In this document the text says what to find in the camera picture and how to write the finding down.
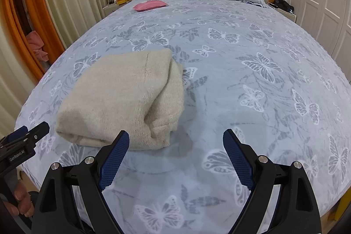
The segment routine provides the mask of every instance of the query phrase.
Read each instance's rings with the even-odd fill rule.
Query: bed
[[[80,37],[23,106],[16,128],[42,121],[51,127],[36,155],[22,165],[36,186],[53,162],[78,164],[98,152],[54,132],[58,108],[77,78],[104,55],[141,46],[169,48],[184,68],[185,110],[169,147],[128,151],[114,182],[104,190],[122,230],[228,233],[249,196],[223,148],[222,134],[228,128],[273,162],[300,161],[320,214],[326,213],[351,183],[351,87],[327,52],[269,6],[164,0],[168,6],[159,9],[132,9],[144,1],[133,0]],[[159,45],[159,38],[167,39],[167,45]],[[268,228],[278,190],[261,231]],[[79,189],[74,193],[81,217],[88,221]],[[169,205],[175,207],[172,225],[158,219]],[[142,219],[143,211],[153,213],[158,222]]]

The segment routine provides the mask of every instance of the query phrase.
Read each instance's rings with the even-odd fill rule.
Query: nightstand
[[[125,3],[123,3],[123,4],[121,4],[121,5],[112,3],[112,4],[109,4],[109,5],[105,6],[105,7],[103,8],[104,13],[105,13],[105,17],[107,17],[107,16],[110,15],[112,12],[116,11],[117,9],[121,8],[121,7],[124,6],[124,5],[125,5]]]
[[[290,19],[292,22],[296,23],[296,20],[297,20],[297,16],[293,13],[289,13],[289,12],[286,12],[285,10],[283,9],[280,9],[280,8],[275,8],[273,6],[270,5],[271,8],[274,8],[276,11],[278,11],[280,14],[284,15],[286,18]]]

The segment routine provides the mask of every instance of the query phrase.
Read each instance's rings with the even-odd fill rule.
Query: pink pillow
[[[148,0],[147,2],[142,2],[134,6],[136,11],[150,10],[158,7],[165,7],[168,4],[162,0]]]

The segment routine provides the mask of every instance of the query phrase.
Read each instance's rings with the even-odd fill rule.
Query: black bag
[[[285,0],[274,0],[273,4],[286,12],[294,13],[294,7],[288,4]]]

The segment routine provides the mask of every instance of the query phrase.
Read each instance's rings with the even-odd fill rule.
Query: blue gripper pad
[[[100,168],[99,188],[103,191],[111,185],[129,148],[129,134],[124,132]]]
[[[20,137],[26,135],[27,133],[28,133],[28,128],[26,126],[22,126],[21,128],[17,129],[16,131],[13,131],[11,134],[7,136],[7,143],[11,143],[12,141],[19,139]]]
[[[249,190],[253,190],[255,182],[253,180],[252,167],[228,130],[223,134],[223,146],[233,164],[241,184],[247,186]]]

